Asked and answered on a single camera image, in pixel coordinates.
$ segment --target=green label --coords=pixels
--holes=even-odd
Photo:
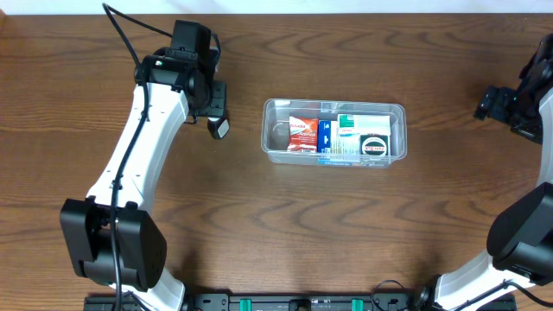
[[[340,127],[354,127],[353,115],[340,115]]]

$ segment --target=robotic arm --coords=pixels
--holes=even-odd
[[[513,132],[543,142],[537,188],[498,216],[487,250],[475,259],[457,271],[437,276],[415,296],[405,291],[341,296],[187,295],[184,284],[164,268],[167,242],[149,215],[169,146],[187,116],[191,114],[194,122],[197,117],[208,117],[213,138],[224,137],[229,129],[226,85],[213,80],[220,47],[209,47],[211,36],[211,31],[198,23],[177,21],[171,46],[143,59],[145,81],[139,68],[136,70],[132,108],[113,156],[86,199],[68,199],[61,209],[61,227],[78,276],[114,286],[108,229],[112,181],[142,116],[146,85],[149,119],[130,153],[116,203],[123,290],[132,294],[141,309],[472,311],[514,290],[510,282],[529,288],[553,281],[553,36],[547,36],[523,69],[520,87],[490,86],[475,112],[476,118],[495,118],[509,124]],[[111,305],[112,301],[88,298],[85,310]]]

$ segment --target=wood grain surface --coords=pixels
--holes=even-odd
[[[219,34],[232,127],[177,133],[154,220],[167,267],[234,292],[415,288],[486,247],[496,215],[532,190],[539,145],[473,119],[553,31],[541,15],[139,16]],[[166,37],[122,22],[143,57]],[[79,278],[61,233],[123,129],[134,65],[105,16],[10,16],[0,34],[0,308],[77,310],[110,293]],[[409,153],[388,169],[276,165],[260,148],[268,98],[399,103]],[[553,300],[553,287],[533,290]],[[540,307],[521,295],[523,310]]]

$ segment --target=blue box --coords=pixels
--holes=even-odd
[[[331,141],[331,127],[332,124],[330,121],[321,120],[319,121],[319,135],[317,142],[317,152],[319,153],[331,153],[330,150],[330,141]]]

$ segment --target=plastic container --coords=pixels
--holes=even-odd
[[[390,116],[390,155],[338,155],[286,151],[289,116],[336,120],[338,114]],[[398,104],[336,102],[302,99],[269,99],[265,102],[261,148],[274,163],[386,168],[407,155],[405,109]]]

